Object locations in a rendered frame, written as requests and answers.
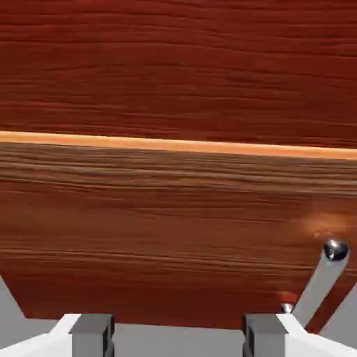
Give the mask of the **dark red wooden cabinet door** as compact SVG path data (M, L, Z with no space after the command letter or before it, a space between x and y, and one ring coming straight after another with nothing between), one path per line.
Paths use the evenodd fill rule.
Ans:
M0 130L357 149L357 0L0 0Z

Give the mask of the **dark red wooden cabinet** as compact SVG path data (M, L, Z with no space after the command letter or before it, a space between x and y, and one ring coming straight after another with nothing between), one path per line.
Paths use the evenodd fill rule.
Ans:
M139 149L147 151L181 151L194 153L221 153L227 155L286 156L306 151L311 158L322 158L326 151L357 152L357 149L327 146L297 146L238 142L210 142L202 140L158 139L147 137L118 137L106 135L61 134L0 130L0 144L37 144L52 146L95 147L106 149Z

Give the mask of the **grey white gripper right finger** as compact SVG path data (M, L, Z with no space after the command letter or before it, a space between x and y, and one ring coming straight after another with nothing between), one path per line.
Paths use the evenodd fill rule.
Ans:
M246 314L243 357L357 357L357 349L307 332L292 314Z

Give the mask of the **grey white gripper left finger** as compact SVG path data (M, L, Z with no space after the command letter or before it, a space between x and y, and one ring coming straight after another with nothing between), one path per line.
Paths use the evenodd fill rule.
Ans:
M112 314L65 314L48 333L0 349L0 357L114 357Z

